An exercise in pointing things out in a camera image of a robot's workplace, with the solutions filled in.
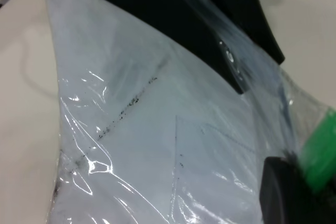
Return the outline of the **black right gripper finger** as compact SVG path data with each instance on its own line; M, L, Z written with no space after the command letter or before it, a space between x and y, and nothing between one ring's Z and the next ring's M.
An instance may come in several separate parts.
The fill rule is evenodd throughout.
M335 223L335 178L315 195L293 164L267 157L259 202L264 223Z

